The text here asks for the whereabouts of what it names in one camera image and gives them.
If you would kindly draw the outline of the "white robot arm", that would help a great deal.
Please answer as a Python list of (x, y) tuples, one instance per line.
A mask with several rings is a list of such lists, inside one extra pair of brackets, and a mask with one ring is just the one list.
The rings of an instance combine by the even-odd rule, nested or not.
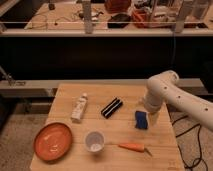
[(213, 102), (183, 91), (177, 87), (178, 82), (179, 76), (172, 70), (151, 76), (147, 80), (147, 92), (143, 97), (145, 109), (156, 113), (161, 109), (163, 101), (167, 101), (213, 131)]

